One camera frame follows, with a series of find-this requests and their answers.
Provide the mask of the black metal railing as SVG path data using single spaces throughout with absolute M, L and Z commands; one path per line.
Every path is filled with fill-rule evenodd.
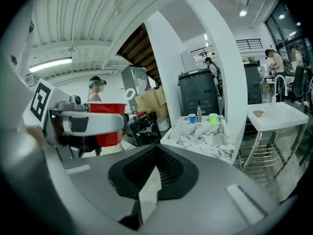
M 257 38 L 236 40 L 236 44 L 239 51 L 263 49 L 261 39 Z M 196 49 L 190 53 L 194 60 L 216 55 L 216 51 L 212 45 Z

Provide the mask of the ceiling tube light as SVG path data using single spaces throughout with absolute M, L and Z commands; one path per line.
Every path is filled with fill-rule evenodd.
M 70 64 L 72 63 L 72 58 L 62 58 L 62 59 L 56 59 L 49 62 L 40 63 L 34 66 L 31 66 L 29 68 L 30 72 L 37 72 L 40 70 L 44 70 L 50 67 L 64 65 L 64 64 Z

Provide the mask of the red plastic cup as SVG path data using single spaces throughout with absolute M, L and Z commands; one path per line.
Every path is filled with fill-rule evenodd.
M 123 114 L 125 113 L 126 104 L 90 101 L 88 106 L 92 113 Z M 101 147 L 110 147 L 118 145 L 122 140 L 122 130 L 118 130 L 113 133 L 97 135 L 96 140 L 98 145 Z

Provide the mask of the white curved faucet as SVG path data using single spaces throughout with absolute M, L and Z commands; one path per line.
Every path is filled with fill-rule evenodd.
M 288 96 L 287 82 L 283 73 L 278 73 L 275 77 L 275 97 L 276 102 L 283 102 Z

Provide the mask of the tall black machine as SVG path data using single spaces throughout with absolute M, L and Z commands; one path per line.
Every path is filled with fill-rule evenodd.
M 258 62 L 252 61 L 244 64 L 246 73 L 246 83 L 247 83 L 247 103 L 251 104 L 261 104 L 262 94 L 261 94 L 261 81 L 258 71 Z

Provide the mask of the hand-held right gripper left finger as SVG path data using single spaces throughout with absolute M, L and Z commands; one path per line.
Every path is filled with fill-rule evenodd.
M 54 149 L 45 149 L 51 181 L 75 230 L 140 229 L 140 202 L 116 192 L 110 182 L 109 170 L 115 163 L 150 149 L 145 145 L 63 162 Z

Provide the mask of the wooden staircase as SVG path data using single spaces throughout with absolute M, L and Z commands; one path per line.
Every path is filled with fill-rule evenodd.
M 117 52 L 133 66 L 144 67 L 157 86 L 162 84 L 154 51 L 145 24 L 141 24 Z

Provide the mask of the person's left forearm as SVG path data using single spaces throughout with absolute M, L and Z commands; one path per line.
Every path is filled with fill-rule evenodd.
M 31 135 L 38 143 L 39 146 L 45 147 L 46 140 L 42 128 L 38 125 L 27 125 L 27 133 Z

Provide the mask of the stainless steel cabinet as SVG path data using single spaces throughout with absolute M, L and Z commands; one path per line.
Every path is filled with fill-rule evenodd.
M 135 67 L 135 66 L 127 66 L 121 72 L 123 84 L 125 91 L 128 88 L 134 88 L 136 90 L 136 96 L 145 94 L 146 89 L 150 86 L 149 78 L 146 73 L 146 68 L 144 67 Z M 130 112 L 132 114 L 137 113 L 137 105 L 135 101 L 135 97 L 132 100 L 130 107 Z

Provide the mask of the brown cardboard box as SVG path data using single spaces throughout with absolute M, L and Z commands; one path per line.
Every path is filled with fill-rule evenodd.
M 160 86 L 158 89 L 155 89 L 154 93 L 159 106 L 166 104 L 166 98 L 162 86 Z
M 135 97 L 137 110 L 139 112 L 147 112 L 156 108 L 156 97 L 154 91 L 147 91 Z

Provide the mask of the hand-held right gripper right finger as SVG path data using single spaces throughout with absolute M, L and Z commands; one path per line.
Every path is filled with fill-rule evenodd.
M 279 204 L 264 187 L 222 160 L 167 146 L 199 170 L 181 199 L 160 201 L 145 233 L 270 233 Z

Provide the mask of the black table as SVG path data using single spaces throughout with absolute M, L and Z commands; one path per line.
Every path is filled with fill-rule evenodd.
M 122 140 L 136 147 L 160 143 L 161 138 L 155 112 L 129 118 L 123 129 Z

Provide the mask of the white ceramic sink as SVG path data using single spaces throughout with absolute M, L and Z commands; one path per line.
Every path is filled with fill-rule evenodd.
M 284 102 L 248 105 L 247 117 L 258 132 L 291 128 L 309 121 L 306 114 Z

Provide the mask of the dark glass window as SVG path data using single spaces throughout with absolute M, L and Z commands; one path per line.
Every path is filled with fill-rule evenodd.
M 275 44 L 291 41 L 302 35 L 302 24 L 294 19 L 287 6 L 278 2 L 268 19 L 265 21 Z

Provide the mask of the black coffee machine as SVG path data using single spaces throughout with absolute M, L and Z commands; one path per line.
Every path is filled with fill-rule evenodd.
M 218 96 L 213 74 L 208 68 L 182 73 L 178 76 L 182 113 L 196 114 L 200 107 L 203 115 L 218 114 Z

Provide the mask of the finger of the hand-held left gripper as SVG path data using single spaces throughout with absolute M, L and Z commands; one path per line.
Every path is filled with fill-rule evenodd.
M 64 134 L 76 137 L 114 133 L 125 125 L 121 114 L 64 111 L 61 118 Z

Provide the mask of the marble patterned sink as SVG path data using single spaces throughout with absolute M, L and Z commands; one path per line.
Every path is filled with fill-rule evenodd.
M 160 143 L 214 157 L 229 164 L 235 161 L 235 145 L 227 123 L 220 115 L 216 124 L 210 123 L 209 116 L 203 116 L 200 123 L 191 123 L 189 117 L 179 117 Z

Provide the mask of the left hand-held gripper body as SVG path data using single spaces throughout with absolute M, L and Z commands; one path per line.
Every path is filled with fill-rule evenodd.
M 63 127 L 63 120 L 71 124 L 74 117 L 63 117 L 62 113 L 85 112 L 79 96 L 69 95 L 40 79 L 30 102 L 29 112 L 40 127 L 44 141 L 50 146 L 68 146 L 70 154 L 76 152 L 79 158 L 92 151 L 98 154 L 98 144 L 94 136 L 74 136 Z

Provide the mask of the white round bucket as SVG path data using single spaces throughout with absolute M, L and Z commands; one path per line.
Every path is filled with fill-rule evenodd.
M 169 117 L 164 118 L 164 119 L 158 119 L 156 122 L 157 122 L 160 132 L 164 132 L 168 130 L 169 128 L 171 128 L 171 122 L 170 122 Z

